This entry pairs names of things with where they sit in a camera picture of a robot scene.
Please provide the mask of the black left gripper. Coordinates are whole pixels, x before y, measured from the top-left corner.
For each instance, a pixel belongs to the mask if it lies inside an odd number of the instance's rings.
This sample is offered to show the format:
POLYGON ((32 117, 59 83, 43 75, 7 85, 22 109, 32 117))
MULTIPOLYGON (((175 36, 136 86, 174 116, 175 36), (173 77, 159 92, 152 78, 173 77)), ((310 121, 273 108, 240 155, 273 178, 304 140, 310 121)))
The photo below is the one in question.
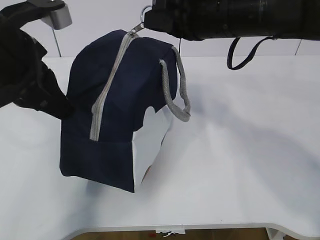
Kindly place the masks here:
POLYGON ((13 4, 0 11, 0 105, 14 103, 65 120, 75 108, 42 61, 47 50, 21 29, 42 17, 32 4, 13 4))

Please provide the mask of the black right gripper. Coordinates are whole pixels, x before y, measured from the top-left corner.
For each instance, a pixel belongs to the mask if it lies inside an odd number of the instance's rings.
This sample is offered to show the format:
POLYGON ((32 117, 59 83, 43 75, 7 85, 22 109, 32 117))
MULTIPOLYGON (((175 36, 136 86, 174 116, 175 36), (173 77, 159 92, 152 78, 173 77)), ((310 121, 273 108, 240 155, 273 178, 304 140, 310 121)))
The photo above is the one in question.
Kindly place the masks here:
POLYGON ((144 15, 144 26, 178 39, 206 40, 213 37, 206 16, 205 0, 154 0, 144 15))

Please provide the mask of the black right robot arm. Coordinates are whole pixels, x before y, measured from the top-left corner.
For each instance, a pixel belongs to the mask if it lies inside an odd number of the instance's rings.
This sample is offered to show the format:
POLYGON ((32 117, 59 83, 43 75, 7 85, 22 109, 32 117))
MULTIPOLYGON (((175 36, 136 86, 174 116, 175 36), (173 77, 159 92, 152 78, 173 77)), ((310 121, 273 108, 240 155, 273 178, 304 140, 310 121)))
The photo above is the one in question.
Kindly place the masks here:
POLYGON ((318 0, 155 0, 144 26, 188 41, 320 39, 318 0))

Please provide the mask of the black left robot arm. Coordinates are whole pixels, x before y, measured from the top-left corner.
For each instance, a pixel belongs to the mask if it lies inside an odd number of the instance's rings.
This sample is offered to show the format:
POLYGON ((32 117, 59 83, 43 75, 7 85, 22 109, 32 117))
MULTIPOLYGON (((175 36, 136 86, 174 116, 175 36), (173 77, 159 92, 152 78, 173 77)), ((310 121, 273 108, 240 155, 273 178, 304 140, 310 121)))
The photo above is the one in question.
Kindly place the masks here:
POLYGON ((37 20, 54 30, 72 24, 63 0, 26 0, 0 11, 0 106, 13 103, 64 120, 74 108, 54 72, 43 62, 48 52, 21 29, 37 20))

